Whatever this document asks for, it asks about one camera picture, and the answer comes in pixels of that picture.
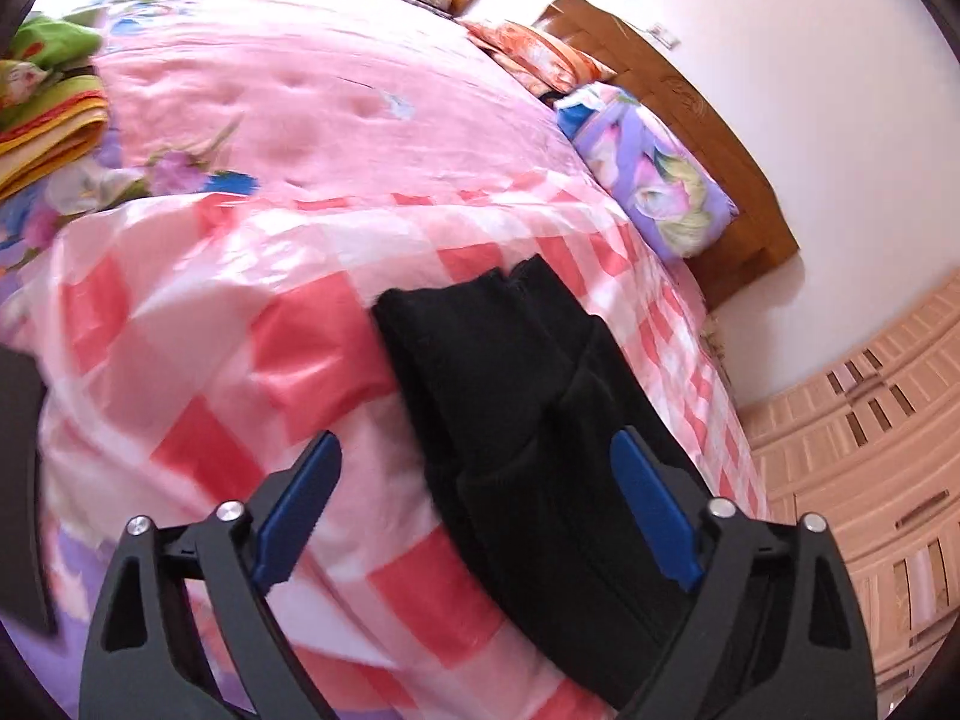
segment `folded blanket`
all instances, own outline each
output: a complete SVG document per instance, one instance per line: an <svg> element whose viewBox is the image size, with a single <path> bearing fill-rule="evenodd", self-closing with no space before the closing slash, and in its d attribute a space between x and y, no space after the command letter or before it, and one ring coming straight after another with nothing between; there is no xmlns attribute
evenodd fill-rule
<svg viewBox="0 0 960 720"><path fill-rule="evenodd" d="M88 65L99 33L31 14L0 60L0 202L88 153L107 123L103 84Z"/></svg>
<svg viewBox="0 0 960 720"><path fill-rule="evenodd" d="M0 132L0 201L91 151L106 126L97 76L59 81L20 105Z"/></svg>

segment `metal screw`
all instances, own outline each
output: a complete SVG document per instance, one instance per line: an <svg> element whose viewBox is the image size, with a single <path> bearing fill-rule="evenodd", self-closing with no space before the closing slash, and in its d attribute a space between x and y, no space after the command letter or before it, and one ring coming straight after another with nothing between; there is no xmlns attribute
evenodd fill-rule
<svg viewBox="0 0 960 720"><path fill-rule="evenodd" d="M242 517L244 506L240 501L227 501L217 507L217 519L220 522L233 522Z"/></svg>
<svg viewBox="0 0 960 720"><path fill-rule="evenodd" d="M712 501L707 504L707 511L714 517L730 519L733 517L733 514L736 514L736 504L727 498L713 498Z"/></svg>
<svg viewBox="0 0 960 720"><path fill-rule="evenodd" d="M127 533L131 536L139 536L141 533L146 533L154 526L154 522L150 517L144 517L143 514L138 515L138 517L133 517L130 522L127 523Z"/></svg>
<svg viewBox="0 0 960 720"><path fill-rule="evenodd" d="M805 514L803 516L803 526L813 533L822 533L827 530L827 520L819 514Z"/></svg>

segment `pink checkered blanket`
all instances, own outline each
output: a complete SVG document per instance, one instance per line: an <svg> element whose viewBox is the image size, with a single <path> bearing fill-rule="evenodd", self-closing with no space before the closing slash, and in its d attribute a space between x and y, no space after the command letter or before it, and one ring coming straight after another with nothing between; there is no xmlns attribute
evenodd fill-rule
<svg viewBox="0 0 960 720"><path fill-rule="evenodd" d="M387 288L443 287L537 253L606 320L709 485L765 514L728 394L659 260L587 177L528 172L435 196L145 199L66 227L28 266L21 338L51 383L41 441L58 516L102 538L133 514L205 517L329 429L342 479L270 595L328 702L347 716L611 715L460 561L368 315ZM78 590L56 586L76 608Z"/></svg>

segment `blue gripper pad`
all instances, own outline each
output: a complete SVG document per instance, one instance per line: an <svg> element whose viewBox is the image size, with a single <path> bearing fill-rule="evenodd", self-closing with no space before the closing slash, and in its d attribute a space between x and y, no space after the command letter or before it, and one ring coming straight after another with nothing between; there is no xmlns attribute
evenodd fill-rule
<svg viewBox="0 0 960 720"><path fill-rule="evenodd" d="M333 433L320 436L296 461L293 478L257 534L251 579L261 592L290 579L340 480L340 468L340 442Z"/></svg>
<svg viewBox="0 0 960 720"><path fill-rule="evenodd" d="M690 592L704 576L697 560L697 533L648 460L645 453L649 451L626 430L619 431L610 447L613 478L661 574Z"/></svg>

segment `white wall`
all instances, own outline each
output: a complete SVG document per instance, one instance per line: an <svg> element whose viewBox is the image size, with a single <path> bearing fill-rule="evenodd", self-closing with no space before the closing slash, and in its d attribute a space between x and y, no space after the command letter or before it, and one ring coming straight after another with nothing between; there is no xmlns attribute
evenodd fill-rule
<svg viewBox="0 0 960 720"><path fill-rule="evenodd" d="M536 18L552 0L483 0ZM773 184L802 259L719 311L748 403L843 354L960 265L960 64L919 0L590 0L674 65Z"/></svg>

